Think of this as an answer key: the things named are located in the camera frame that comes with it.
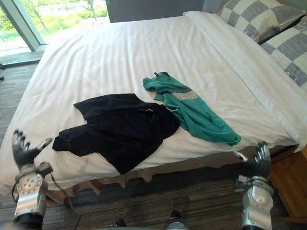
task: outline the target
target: gray and white pillowcase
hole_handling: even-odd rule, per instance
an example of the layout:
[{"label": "gray and white pillowcase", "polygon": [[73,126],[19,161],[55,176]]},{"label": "gray and white pillowcase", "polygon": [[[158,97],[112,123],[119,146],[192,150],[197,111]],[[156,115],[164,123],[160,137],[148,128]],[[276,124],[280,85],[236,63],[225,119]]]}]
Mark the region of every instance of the gray and white pillowcase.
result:
[{"label": "gray and white pillowcase", "polygon": [[261,47],[307,92],[307,17]]},{"label": "gray and white pillowcase", "polygon": [[219,12],[225,22],[261,43],[305,13],[276,0],[230,0]]}]

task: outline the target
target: white duvet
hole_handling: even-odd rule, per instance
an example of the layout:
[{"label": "white duvet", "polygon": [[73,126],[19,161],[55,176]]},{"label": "white duvet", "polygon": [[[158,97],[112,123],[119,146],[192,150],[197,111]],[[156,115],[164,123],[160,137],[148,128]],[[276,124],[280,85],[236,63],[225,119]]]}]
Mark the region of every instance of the white duvet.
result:
[{"label": "white duvet", "polygon": [[[16,128],[31,145],[85,124],[76,102],[111,93],[135,93],[155,102],[142,79],[166,71],[193,89],[242,140],[270,147],[307,143],[307,94],[262,48],[219,17],[203,12],[97,26],[49,45],[24,92],[0,150],[0,193],[7,195],[18,168],[11,138]],[[134,170],[230,151],[179,130]],[[49,162],[63,188],[119,173],[100,154],[78,157],[50,144],[35,159]],[[57,190],[49,183],[50,190]]]}]

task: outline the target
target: robot finger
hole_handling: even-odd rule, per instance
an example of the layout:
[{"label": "robot finger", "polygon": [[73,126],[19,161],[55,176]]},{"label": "robot finger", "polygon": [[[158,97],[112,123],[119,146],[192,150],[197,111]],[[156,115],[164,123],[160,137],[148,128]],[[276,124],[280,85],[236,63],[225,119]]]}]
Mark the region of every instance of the robot finger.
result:
[{"label": "robot finger", "polygon": [[27,142],[25,145],[24,145],[24,151],[27,152],[29,150],[29,146],[30,146],[30,142]]},{"label": "robot finger", "polygon": [[25,136],[22,136],[22,137],[20,138],[20,143],[19,143],[21,149],[24,148],[24,140],[25,140]]},{"label": "robot finger", "polygon": [[12,144],[13,145],[18,145],[18,129],[14,131],[13,133],[13,138],[12,138]]},{"label": "robot finger", "polygon": [[18,151],[20,150],[20,139],[21,136],[23,135],[22,132],[19,132],[18,130],[15,130],[13,133],[13,137],[12,137],[12,148],[13,151]]}]

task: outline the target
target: cable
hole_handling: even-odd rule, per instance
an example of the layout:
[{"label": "cable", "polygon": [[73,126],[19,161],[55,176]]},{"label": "cable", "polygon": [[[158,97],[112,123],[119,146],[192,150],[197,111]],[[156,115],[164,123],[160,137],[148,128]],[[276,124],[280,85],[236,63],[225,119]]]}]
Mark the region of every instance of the cable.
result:
[{"label": "cable", "polygon": [[12,189],[12,198],[15,201],[15,203],[17,203],[17,199],[14,197],[14,190],[15,190],[16,185],[17,183],[14,184],[13,189]]},{"label": "cable", "polygon": [[77,220],[77,223],[76,223],[76,225],[75,225],[75,227],[74,227],[74,230],[76,230],[76,229],[77,229],[77,226],[78,226],[78,224],[79,224],[80,218],[81,218],[81,214],[80,214],[79,212],[77,212],[77,211],[74,209],[74,207],[72,206],[71,198],[70,198],[69,195],[65,192],[65,190],[62,189],[62,188],[56,183],[56,181],[55,181],[55,179],[54,179],[52,173],[50,173],[50,175],[51,175],[51,178],[52,178],[52,180],[53,180],[53,183],[56,185],[56,187],[58,187],[58,188],[61,190],[61,192],[64,193],[64,195],[67,197],[69,206],[71,207],[71,210],[72,210],[76,215],[78,215],[78,220]]}]

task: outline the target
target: wall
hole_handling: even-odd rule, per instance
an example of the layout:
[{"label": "wall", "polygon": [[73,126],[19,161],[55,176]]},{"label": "wall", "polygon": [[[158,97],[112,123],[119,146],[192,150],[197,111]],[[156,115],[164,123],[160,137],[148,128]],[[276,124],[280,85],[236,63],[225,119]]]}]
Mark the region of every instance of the wall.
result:
[{"label": "wall", "polygon": [[229,0],[204,0],[202,11],[217,13]]},{"label": "wall", "polygon": [[126,22],[181,16],[186,11],[201,11],[204,0],[109,0],[110,21]]},{"label": "wall", "polygon": [[307,11],[307,0],[282,0],[285,4]]}]

